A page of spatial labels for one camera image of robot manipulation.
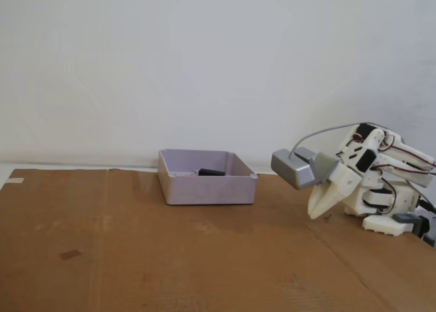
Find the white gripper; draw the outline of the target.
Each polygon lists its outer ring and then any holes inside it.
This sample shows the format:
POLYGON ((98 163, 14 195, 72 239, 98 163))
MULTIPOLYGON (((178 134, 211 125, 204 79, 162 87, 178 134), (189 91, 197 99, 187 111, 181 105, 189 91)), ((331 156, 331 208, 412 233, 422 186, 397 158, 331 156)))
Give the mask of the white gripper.
POLYGON ((326 190, 321 185, 313 188, 308 201, 307 212, 311 219, 316 219, 341 200, 350 196, 362 180, 361 175, 348 166, 339 163, 328 178, 330 184, 326 190))

